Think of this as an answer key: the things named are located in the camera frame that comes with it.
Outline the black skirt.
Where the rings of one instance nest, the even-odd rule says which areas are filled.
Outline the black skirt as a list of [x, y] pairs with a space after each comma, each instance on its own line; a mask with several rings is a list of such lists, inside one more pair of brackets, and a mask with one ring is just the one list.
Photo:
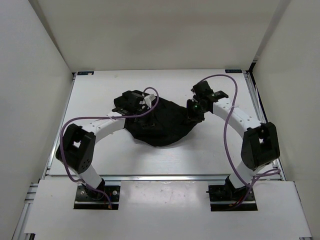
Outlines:
[[156, 129], [126, 129], [134, 139], [153, 147], [165, 147], [185, 137], [198, 123], [187, 117], [187, 108], [159, 98], [154, 112]]

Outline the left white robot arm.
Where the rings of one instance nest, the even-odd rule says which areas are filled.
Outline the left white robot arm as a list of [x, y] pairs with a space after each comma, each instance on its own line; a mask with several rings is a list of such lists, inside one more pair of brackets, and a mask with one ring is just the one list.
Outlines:
[[87, 189], [93, 200], [100, 200], [105, 194], [105, 181], [92, 165], [95, 145], [107, 136], [123, 130], [126, 120], [140, 120], [154, 112], [160, 101], [158, 91], [153, 87], [154, 94], [144, 91], [137, 93], [128, 91], [137, 101], [128, 101], [128, 106], [114, 106], [104, 116], [81, 116], [68, 120], [59, 134], [59, 147], [55, 157], [65, 169], [68, 178], [80, 183]]

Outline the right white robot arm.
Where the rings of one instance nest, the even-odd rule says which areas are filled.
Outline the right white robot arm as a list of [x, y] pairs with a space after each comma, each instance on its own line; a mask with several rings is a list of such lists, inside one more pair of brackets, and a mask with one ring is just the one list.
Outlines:
[[[230, 200], [238, 199], [243, 189], [250, 188], [260, 176], [269, 176], [273, 172], [260, 171], [280, 157], [277, 128], [272, 122], [263, 123], [249, 116], [235, 105], [223, 91], [192, 90], [193, 97], [187, 101], [187, 114], [191, 120], [202, 122], [204, 115], [210, 112], [225, 121], [223, 144], [227, 159], [233, 170], [225, 180], [224, 193]], [[228, 148], [227, 128], [232, 127], [241, 137], [241, 162], [235, 166]]]

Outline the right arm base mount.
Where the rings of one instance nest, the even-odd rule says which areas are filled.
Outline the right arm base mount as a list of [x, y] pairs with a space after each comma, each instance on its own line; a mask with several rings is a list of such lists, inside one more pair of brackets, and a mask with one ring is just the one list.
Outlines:
[[241, 187], [230, 190], [227, 185], [209, 185], [206, 193], [209, 195], [211, 212], [250, 212], [257, 211], [257, 203], [252, 188]]

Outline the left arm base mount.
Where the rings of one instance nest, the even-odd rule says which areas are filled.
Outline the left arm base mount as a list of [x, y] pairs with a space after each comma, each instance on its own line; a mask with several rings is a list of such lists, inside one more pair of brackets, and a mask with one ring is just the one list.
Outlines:
[[104, 194], [79, 184], [76, 188], [73, 208], [75, 210], [118, 210], [121, 186], [105, 185], [104, 192], [109, 200]]

